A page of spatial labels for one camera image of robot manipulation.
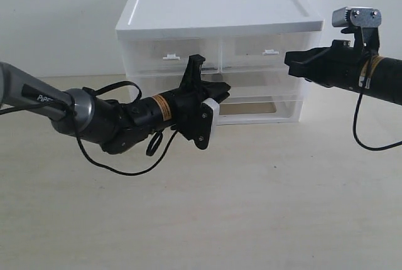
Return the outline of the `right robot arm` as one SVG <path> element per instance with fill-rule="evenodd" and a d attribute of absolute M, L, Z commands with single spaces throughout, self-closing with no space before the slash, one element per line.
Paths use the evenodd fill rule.
<path fill-rule="evenodd" d="M 228 103 L 297 101 L 308 83 L 338 88 L 401 104 L 401 60 L 382 57 L 371 48 L 356 49 L 346 40 L 330 47 L 288 51 L 280 68 L 214 74 L 231 86 Z"/>

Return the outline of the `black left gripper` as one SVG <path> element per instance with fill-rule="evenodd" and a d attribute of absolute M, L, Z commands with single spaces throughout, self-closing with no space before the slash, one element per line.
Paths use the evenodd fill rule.
<path fill-rule="evenodd" d="M 179 87 L 175 90 L 175 124 L 173 129 L 186 140 L 193 141 L 198 149 L 205 150 L 210 142 L 210 122 L 204 119 L 202 102 L 211 98 L 221 104 L 230 96 L 231 86 L 226 82 L 209 82 L 202 79 L 201 69 L 205 58 L 199 54 L 188 58 L 187 67 Z"/>

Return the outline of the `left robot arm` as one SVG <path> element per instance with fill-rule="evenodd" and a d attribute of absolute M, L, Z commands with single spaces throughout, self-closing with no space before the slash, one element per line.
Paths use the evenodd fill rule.
<path fill-rule="evenodd" d="M 226 82 L 202 80 L 204 61 L 199 54 L 190 56 L 177 88 L 150 97 L 143 97 L 139 90 L 130 103 L 100 99 L 120 87 L 137 87 L 129 80 L 97 90 L 62 91 L 2 62 L 1 103 L 45 116 L 60 134 L 98 144 L 108 154 L 124 153 L 149 136 L 158 142 L 169 127 L 205 149 L 212 130 L 212 106 L 226 100 L 231 87 Z"/>

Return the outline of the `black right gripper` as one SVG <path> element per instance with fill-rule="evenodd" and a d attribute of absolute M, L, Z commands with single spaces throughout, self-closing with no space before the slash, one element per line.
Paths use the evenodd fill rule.
<path fill-rule="evenodd" d="M 361 71 L 368 59 L 369 51 L 352 47 L 349 40 L 334 40 L 330 47 L 288 51 L 285 54 L 289 75 L 325 88 L 344 90 L 361 88 Z"/>

